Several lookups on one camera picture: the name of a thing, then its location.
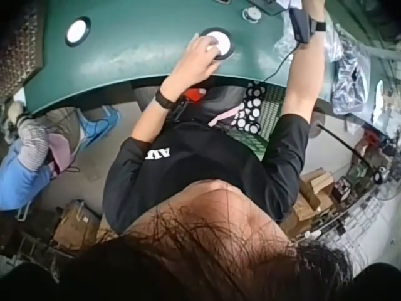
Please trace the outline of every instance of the floor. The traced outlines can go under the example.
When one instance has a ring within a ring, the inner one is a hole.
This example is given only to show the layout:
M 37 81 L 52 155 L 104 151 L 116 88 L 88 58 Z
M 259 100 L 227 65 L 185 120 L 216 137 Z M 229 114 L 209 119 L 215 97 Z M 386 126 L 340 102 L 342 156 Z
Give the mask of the floor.
M 130 98 L 130 87 L 120 87 L 109 90 L 107 97 L 116 97 L 125 102 L 115 107 L 122 114 L 122 121 L 113 132 L 100 141 L 96 146 L 89 148 L 75 162 L 81 172 L 78 174 L 65 173 L 51 183 L 51 186 L 42 193 L 42 205 L 46 208 L 63 206 L 72 199 L 83 199 L 86 204 L 97 213 L 102 212 L 102 193 L 105 177 L 114 160 L 120 144 L 130 135 L 130 131 L 140 116 L 135 102 L 127 102 Z M 333 117 L 326 117 L 326 127 L 339 135 L 346 143 L 354 146 L 362 136 L 362 129 L 350 134 L 345 131 L 344 121 Z M 311 139 L 306 150 L 306 163 L 303 173 L 323 167 L 331 171 L 338 179 L 348 169 L 351 152 L 335 141 L 331 136 L 322 132 L 318 137 Z M 382 260 L 394 265 L 401 264 L 400 233 L 401 207 L 400 200 L 391 200 L 380 205 L 380 212 L 375 216 L 374 223 L 357 241 L 348 237 L 358 253 L 360 266 Z

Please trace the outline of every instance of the green table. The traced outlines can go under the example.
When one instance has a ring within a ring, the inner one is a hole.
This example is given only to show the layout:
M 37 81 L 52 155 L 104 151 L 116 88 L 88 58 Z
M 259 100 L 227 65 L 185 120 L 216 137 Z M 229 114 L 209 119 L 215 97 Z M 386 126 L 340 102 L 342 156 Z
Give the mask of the green table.
M 218 75 L 264 80 L 281 62 L 273 46 L 283 35 L 283 18 L 263 14 L 251 24 L 242 18 L 250 6 L 246 0 L 228 5 L 213 0 L 49 0 L 45 66 L 25 86 L 28 109 L 39 112 L 87 90 L 168 75 L 193 35 L 214 26 L 231 32 L 236 45 Z M 66 31 L 81 16 L 91 19 L 90 34 L 70 48 Z M 285 87 L 288 70 L 285 63 L 269 82 Z M 322 99 L 329 99 L 332 81 L 327 63 Z

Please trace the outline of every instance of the plastic bag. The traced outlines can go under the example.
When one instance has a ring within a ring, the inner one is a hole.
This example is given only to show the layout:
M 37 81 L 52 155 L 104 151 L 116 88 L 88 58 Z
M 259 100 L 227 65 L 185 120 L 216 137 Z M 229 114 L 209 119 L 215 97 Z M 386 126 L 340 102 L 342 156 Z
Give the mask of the plastic bag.
M 278 53 L 281 60 L 285 58 L 296 46 L 294 39 L 293 25 L 289 18 L 289 12 L 285 11 L 282 13 L 284 18 L 284 35 L 283 37 L 274 44 L 274 50 Z M 326 15 L 326 39 L 325 39 L 325 55 L 328 61 L 339 60 L 343 56 L 343 47 L 341 45 L 340 38 L 334 28 L 333 21 L 330 15 L 325 12 Z
M 368 99 L 370 56 L 365 45 L 336 26 L 344 55 L 335 62 L 335 84 L 331 105 L 335 114 L 358 113 Z

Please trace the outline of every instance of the smartwatch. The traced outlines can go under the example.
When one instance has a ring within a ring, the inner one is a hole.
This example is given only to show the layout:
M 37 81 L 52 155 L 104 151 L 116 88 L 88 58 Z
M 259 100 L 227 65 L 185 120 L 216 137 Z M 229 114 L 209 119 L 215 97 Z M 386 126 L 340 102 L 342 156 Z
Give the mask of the smartwatch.
M 158 90 L 156 92 L 155 100 L 159 103 L 159 105 L 162 106 L 162 108 L 165 108 L 166 110 L 171 110 L 172 108 L 175 108 L 177 103 L 172 102 L 171 100 L 168 100 L 162 95 L 162 92 Z
M 317 31 L 326 31 L 326 22 L 317 22 L 309 18 L 310 35 L 313 36 Z

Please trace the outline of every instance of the glove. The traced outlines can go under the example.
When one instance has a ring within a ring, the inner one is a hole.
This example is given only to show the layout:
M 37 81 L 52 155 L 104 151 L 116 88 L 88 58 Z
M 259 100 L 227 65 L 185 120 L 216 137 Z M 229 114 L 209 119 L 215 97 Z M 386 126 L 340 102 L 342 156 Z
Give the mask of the glove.
M 8 108 L 8 118 L 15 125 L 17 123 L 18 117 L 24 112 L 24 103 L 20 101 L 12 102 L 10 107 Z

